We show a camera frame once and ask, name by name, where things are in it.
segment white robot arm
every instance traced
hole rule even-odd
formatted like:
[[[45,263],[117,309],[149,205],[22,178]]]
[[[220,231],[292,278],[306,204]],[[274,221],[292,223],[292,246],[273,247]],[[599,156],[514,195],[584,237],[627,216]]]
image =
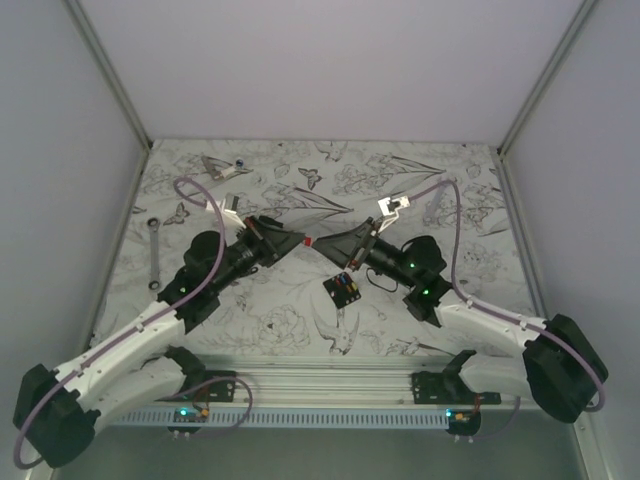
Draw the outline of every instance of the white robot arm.
[[[204,365],[171,345],[220,306],[218,295],[231,282],[250,274],[256,264],[272,266],[305,237],[267,217],[248,217],[244,226],[221,256],[218,232],[197,235],[184,254],[184,267],[129,325],[55,369],[40,364],[24,375],[13,418],[21,431],[17,465],[23,466],[19,447],[24,437],[51,467],[60,467],[123,413],[205,380]],[[158,352],[159,358],[140,368]]]
[[[404,303],[418,321],[464,331],[506,355],[487,357],[461,352],[442,373],[414,374],[418,403],[464,404],[475,393],[507,393],[532,398],[549,415],[566,423],[575,422],[582,411],[591,409],[589,402],[596,392],[599,405],[595,409],[601,408],[602,382],[608,371],[572,319],[563,315],[551,320],[518,315],[481,302],[457,286],[457,185],[445,180],[412,198],[443,185],[452,186],[458,199],[451,282],[440,275],[447,263],[433,237],[413,238],[402,250],[380,238],[380,232],[398,219],[398,211],[410,205],[412,199],[408,197],[382,199],[380,219],[369,218],[353,230],[322,237],[313,244],[340,268],[357,270],[366,265],[376,274],[407,287]],[[415,395],[415,387],[420,390],[419,395]]]

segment metal bracket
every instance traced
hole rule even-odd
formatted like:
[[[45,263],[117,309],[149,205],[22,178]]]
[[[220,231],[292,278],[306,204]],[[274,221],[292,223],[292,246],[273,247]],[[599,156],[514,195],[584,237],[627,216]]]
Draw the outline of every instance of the metal bracket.
[[[403,208],[407,208],[409,203],[409,197],[406,195],[403,197],[397,197],[393,200],[391,197],[385,197],[383,199],[378,200],[378,205],[380,206],[380,211],[382,212],[382,224],[380,228],[375,232],[375,234],[381,233],[387,227],[389,227],[393,222],[395,222],[400,215],[398,214],[398,210],[402,210]]]
[[[238,216],[238,202],[239,197],[233,195],[232,193],[228,193],[224,200],[220,202],[216,202],[218,204],[218,208],[222,213],[222,218],[225,221],[226,227],[235,227],[236,229],[244,230],[247,226],[244,224],[242,219]],[[207,202],[207,210],[213,212],[213,205]]]

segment floral patterned surface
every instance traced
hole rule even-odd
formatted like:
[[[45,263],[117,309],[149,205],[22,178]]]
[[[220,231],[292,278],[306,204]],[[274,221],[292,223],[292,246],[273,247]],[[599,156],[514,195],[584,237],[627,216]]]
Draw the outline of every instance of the floral patterned surface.
[[[225,180],[211,173],[244,165]],[[455,179],[463,201],[458,277],[465,289],[497,305],[531,313],[524,275],[511,235],[504,199],[488,147],[481,145],[307,142],[157,141],[140,185],[101,321],[93,343],[135,318],[151,301],[150,217],[159,230],[160,269],[167,284],[199,232],[215,228],[210,212],[185,203],[172,180],[189,175],[214,197],[239,196],[238,213],[268,215],[289,229],[318,237],[379,216],[377,199],[416,193],[439,179]],[[383,233],[401,245],[433,235],[450,263],[455,197],[447,189],[423,197]],[[234,241],[234,232],[227,232]],[[315,250],[300,245],[270,269],[261,268],[220,295],[221,306],[185,337],[182,345],[202,355],[445,355],[463,348],[499,354],[462,331],[416,321],[402,298],[376,288],[365,269],[353,272],[362,299],[336,310],[322,286],[339,269]],[[372,278],[393,289],[385,277]]]

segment gray wall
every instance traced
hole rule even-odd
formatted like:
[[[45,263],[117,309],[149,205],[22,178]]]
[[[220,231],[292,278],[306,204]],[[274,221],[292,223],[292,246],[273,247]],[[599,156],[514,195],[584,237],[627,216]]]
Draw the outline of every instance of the gray wall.
[[[79,346],[140,148],[59,1],[0,3],[0,478],[22,374]]]
[[[498,145],[581,0],[83,0],[152,137]]]
[[[640,2],[601,2],[508,158],[551,312],[611,372],[604,412],[640,469]]]

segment black bracket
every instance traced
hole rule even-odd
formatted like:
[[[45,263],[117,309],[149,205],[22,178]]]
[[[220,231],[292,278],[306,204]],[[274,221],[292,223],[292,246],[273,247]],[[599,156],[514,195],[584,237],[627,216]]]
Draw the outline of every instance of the black bracket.
[[[479,395],[483,405],[500,405],[502,399],[499,393],[472,392],[460,378],[462,365],[475,353],[473,350],[463,350],[439,373],[412,373],[413,402],[416,405],[474,405],[476,395]]]
[[[207,380],[211,380],[216,377],[235,377],[236,372],[232,370],[205,370],[200,378],[201,381],[198,383],[206,382]],[[231,403],[233,402],[233,398],[236,392],[236,382],[233,380],[225,380],[218,383],[213,383],[207,387],[209,391],[209,403]],[[192,392],[183,397],[174,398],[170,400],[171,403],[185,403],[193,401],[193,398],[196,396],[198,392]],[[206,397],[202,395],[198,397],[198,399],[207,400]]]

